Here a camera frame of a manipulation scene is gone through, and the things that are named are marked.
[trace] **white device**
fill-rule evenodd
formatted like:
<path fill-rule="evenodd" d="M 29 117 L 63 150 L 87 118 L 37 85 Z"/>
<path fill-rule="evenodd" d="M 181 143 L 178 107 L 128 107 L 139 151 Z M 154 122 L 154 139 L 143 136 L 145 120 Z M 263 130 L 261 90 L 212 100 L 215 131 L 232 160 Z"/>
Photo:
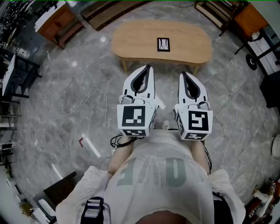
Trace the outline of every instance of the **white device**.
<path fill-rule="evenodd" d="M 149 136 L 157 116 L 154 69 L 142 66 L 124 81 L 120 105 L 117 105 L 118 128 L 126 136 Z"/>
<path fill-rule="evenodd" d="M 209 110 L 205 86 L 193 75 L 179 77 L 175 121 L 182 140 L 204 140 L 212 132 L 213 111 Z"/>

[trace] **white t-shirt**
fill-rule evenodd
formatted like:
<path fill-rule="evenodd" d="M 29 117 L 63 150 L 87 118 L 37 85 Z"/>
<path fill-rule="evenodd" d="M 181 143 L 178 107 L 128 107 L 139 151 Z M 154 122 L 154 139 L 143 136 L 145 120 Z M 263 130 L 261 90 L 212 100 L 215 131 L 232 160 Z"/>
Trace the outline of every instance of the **white t-shirt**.
<path fill-rule="evenodd" d="M 134 224 L 156 211 L 179 214 L 192 224 L 213 224 L 212 188 L 177 131 L 152 130 L 135 142 L 104 193 L 112 224 Z"/>

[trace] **table leg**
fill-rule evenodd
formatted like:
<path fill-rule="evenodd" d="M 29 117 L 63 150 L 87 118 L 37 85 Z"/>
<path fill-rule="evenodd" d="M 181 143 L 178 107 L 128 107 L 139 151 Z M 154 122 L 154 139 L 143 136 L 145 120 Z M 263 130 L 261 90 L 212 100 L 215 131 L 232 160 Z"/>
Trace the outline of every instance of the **table leg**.
<path fill-rule="evenodd" d="M 199 66 L 196 66 L 196 67 L 195 67 L 195 69 L 194 69 L 192 75 L 196 75 L 196 73 L 197 73 L 197 71 L 198 71 L 198 68 L 199 68 Z"/>
<path fill-rule="evenodd" d="M 126 61 L 124 59 L 121 59 L 121 61 L 122 61 L 124 71 L 127 72 Z"/>

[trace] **oval wooden coffee table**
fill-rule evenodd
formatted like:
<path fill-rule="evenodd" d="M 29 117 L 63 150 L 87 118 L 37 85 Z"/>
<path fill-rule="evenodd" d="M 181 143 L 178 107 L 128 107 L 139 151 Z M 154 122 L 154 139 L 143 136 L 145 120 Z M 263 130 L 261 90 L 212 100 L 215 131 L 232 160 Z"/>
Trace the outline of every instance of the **oval wooden coffee table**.
<path fill-rule="evenodd" d="M 170 51 L 158 51 L 158 43 L 162 49 L 167 49 L 169 43 Z M 124 22 L 115 30 L 111 48 L 125 71 L 126 61 L 148 60 L 195 66 L 195 74 L 212 56 L 211 41 L 201 28 L 168 20 Z"/>

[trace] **marble floor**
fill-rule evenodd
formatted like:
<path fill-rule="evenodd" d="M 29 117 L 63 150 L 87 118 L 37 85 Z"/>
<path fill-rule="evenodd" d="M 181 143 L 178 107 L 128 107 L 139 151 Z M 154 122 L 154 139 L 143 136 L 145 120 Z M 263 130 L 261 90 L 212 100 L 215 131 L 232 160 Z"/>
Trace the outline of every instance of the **marble floor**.
<path fill-rule="evenodd" d="M 280 163 L 271 157 L 271 137 L 278 131 L 279 115 L 274 108 L 266 107 L 259 89 L 262 72 L 247 66 L 245 48 L 234 55 L 242 44 L 236 36 L 226 31 L 219 37 L 220 30 L 187 5 L 189 2 L 150 2 L 99 32 L 83 21 L 86 29 L 74 36 L 64 50 L 42 40 L 33 52 L 33 58 L 41 60 L 42 79 L 30 89 L 30 98 L 21 100 L 23 116 L 17 124 L 16 162 L 12 164 L 18 186 L 28 199 L 59 180 L 54 167 L 63 177 L 73 171 L 81 176 L 90 165 L 106 168 L 111 156 L 110 138 L 119 133 L 116 104 L 123 81 L 144 64 L 130 63 L 125 73 L 110 50 L 110 41 L 119 24 L 142 18 L 192 23 L 212 41 L 212 60 L 198 71 L 197 77 L 205 84 L 214 111 L 213 131 L 206 140 L 213 171 L 225 169 L 245 203 L 256 184 L 279 175 Z M 193 68 L 150 64 L 154 67 L 157 95 L 166 105 L 158 113 L 159 124 L 162 119 L 173 120 L 179 74 Z M 94 90 L 76 112 L 61 116 L 75 110 L 93 88 L 106 93 L 108 105 L 105 94 Z M 82 134 L 98 148 L 100 158 L 79 145 Z"/>

